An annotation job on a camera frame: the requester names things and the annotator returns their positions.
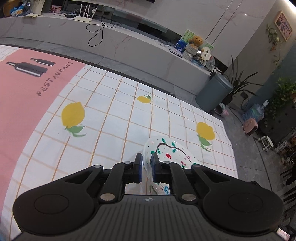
white stool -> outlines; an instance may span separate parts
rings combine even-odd
[[[258,141],[261,141],[263,144],[262,150],[268,151],[270,148],[274,146],[269,136],[264,136],[262,138],[259,138]]]

black bottle illustration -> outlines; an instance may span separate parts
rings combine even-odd
[[[42,74],[46,73],[47,68],[43,68],[34,64],[29,63],[13,63],[7,62],[7,64],[14,66],[17,71],[24,72],[26,74],[33,75],[35,77],[40,77]]]
[[[36,61],[39,64],[44,64],[47,66],[53,66],[55,64],[55,62],[51,62],[51,61],[44,60],[44,59],[37,59],[37,58],[30,58],[30,59]]]

plate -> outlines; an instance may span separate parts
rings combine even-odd
[[[151,154],[156,152],[159,161],[171,161],[178,163],[182,168],[191,168],[198,163],[191,152],[177,141],[163,136],[151,137],[147,140],[143,150],[143,166],[146,170],[150,184],[150,192],[157,195],[170,194],[169,185],[166,183],[154,183],[150,165]]]

wall outlet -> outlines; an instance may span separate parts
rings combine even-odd
[[[244,98],[244,100],[246,99],[246,98],[248,98],[249,96],[246,94],[246,92],[242,92],[241,93],[241,97],[243,97]]]

teddy bear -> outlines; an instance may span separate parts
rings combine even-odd
[[[197,35],[194,35],[192,39],[188,39],[188,43],[190,43],[190,46],[199,49],[199,46],[204,43],[203,39]]]

